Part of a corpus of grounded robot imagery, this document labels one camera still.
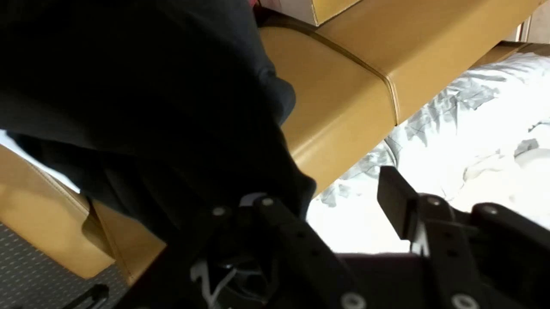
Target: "dark blue fabric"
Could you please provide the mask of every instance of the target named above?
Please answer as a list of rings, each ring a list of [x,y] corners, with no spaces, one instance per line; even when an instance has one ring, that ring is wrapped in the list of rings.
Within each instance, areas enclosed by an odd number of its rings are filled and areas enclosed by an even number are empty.
[[[247,0],[7,0],[0,128],[84,195],[167,239],[263,191],[304,217],[314,183]]]

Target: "white sheet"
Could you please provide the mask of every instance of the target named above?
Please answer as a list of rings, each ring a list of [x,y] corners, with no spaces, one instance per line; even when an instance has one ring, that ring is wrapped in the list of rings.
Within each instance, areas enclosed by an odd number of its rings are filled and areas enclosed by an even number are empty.
[[[397,165],[416,191],[438,195],[464,212],[479,200],[510,203],[522,196],[526,201],[533,191],[516,186],[522,171],[514,155],[529,129],[545,119],[550,119],[550,59],[514,56],[467,71],[395,128],[375,157],[369,153],[314,198],[308,222],[337,253],[406,253],[407,243],[395,238],[376,203],[373,171],[383,164]],[[521,177],[526,184],[543,179],[550,184],[550,171],[529,183],[526,174]],[[505,207],[526,212],[524,205]]]

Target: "clothing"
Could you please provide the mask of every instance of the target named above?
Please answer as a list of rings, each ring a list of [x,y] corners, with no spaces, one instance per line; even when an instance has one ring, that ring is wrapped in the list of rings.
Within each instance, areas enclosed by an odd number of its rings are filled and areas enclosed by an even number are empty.
[[[246,0],[0,6],[0,128],[161,239],[258,191],[304,219],[314,183],[278,129],[292,107]]]

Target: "tan cushion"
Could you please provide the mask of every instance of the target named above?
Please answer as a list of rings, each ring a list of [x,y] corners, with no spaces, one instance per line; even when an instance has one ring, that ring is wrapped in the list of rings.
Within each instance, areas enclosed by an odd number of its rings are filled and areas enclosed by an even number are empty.
[[[259,32],[282,80],[296,90],[296,111],[282,131],[299,169],[326,189],[394,128],[383,81],[306,35]]]
[[[0,148],[0,222],[81,279],[96,277],[113,265],[105,251],[84,238],[88,215],[82,198]]]
[[[540,0],[363,0],[316,33],[385,76],[397,124],[521,25]]]
[[[502,62],[512,57],[514,54],[536,54],[541,57],[550,57],[550,45],[502,42],[488,54],[485,54],[473,68]]]

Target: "screw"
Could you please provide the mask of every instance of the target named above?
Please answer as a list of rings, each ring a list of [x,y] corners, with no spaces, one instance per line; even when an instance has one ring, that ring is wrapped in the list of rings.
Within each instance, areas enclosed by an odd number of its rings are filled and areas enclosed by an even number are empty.
[[[215,217],[223,217],[223,215],[225,215],[225,208],[222,208],[222,207],[213,208],[211,215],[215,215]]]
[[[442,200],[435,198],[435,196],[430,196],[428,198],[428,205],[431,207],[440,207],[442,205]]]
[[[452,296],[450,303],[455,309],[479,309],[474,298],[471,298],[467,294],[455,294],[455,296]]]
[[[366,303],[359,294],[349,292],[349,294],[342,296],[342,308],[344,309],[366,309]]]
[[[275,201],[273,201],[273,200],[270,200],[270,198],[265,198],[265,200],[261,200],[261,205],[263,205],[263,207],[273,207],[273,205],[275,205]]]
[[[491,205],[485,205],[481,210],[485,214],[488,214],[488,215],[497,215],[498,214],[498,210],[495,207],[491,207]]]

